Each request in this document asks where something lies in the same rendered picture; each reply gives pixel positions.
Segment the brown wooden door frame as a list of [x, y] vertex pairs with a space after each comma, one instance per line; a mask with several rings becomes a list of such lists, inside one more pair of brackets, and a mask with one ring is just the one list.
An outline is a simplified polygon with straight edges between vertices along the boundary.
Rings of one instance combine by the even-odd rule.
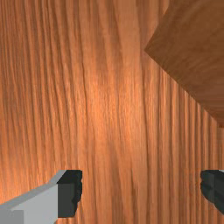
[[224, 0], [174, 0], [145, 51], [224, 128]]

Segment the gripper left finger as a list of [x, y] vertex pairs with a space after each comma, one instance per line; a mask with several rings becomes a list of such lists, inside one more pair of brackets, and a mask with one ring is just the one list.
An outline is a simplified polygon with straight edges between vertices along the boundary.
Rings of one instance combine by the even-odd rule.
[[73, 218], [81, 181], [81, 170], [58, 171], [48, 183], [0, 204], [0, 224], [56, 224], [58, 218]]

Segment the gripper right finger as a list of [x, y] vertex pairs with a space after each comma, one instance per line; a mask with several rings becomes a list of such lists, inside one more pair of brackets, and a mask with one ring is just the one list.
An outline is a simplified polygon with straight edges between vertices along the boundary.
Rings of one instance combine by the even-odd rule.
[[204, 170], [200, 178], [201, 193], [224, 215], [224, 170]]

